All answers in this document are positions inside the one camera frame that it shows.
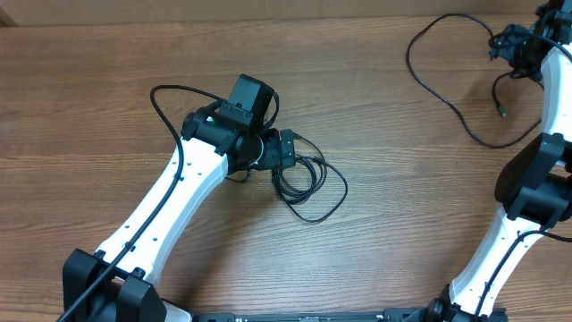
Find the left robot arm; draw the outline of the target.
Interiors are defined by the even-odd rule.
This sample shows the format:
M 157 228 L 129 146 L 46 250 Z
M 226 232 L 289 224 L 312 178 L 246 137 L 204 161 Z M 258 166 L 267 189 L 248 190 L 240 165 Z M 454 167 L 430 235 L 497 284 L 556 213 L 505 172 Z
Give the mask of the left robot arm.
M 273 88 L 241 74 L 230 96 L 189 113 L 167 167 L 126 221 L 94 253 L 63 265 L 62 321 L 192 321 L 156 287 L 173 247 L 206 197 L 230 174 L 294 164 L 293 134 L 266 114 Z

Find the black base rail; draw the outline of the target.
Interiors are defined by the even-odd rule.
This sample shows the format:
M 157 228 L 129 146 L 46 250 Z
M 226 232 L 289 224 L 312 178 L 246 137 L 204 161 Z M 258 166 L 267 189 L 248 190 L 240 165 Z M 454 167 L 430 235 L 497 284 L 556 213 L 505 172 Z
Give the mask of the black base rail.
M 404 322 L 425 321 L 426 308 L 390 308 L 378 312 L 337 312 L 324 314 L 263 314 L 232 313 L 196 314 L 192 322 Z

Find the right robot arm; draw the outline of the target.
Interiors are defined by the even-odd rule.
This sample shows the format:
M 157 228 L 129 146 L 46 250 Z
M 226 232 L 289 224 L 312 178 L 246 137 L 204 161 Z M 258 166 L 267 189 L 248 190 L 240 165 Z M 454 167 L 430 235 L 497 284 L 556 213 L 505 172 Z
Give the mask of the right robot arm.
M 508 76 L 528 78 L 543 88 L 539 135 L 510 160 L 494 190 L 498 206 L 491 227 L 462 273 L 410 321 L 505 321 L 494 306 L 503 285 L 526 252 L 571 217 L 571 3 L 538 7 L 531 28 L 510 24 L 491 34 L 493 58 L 504 58 Z

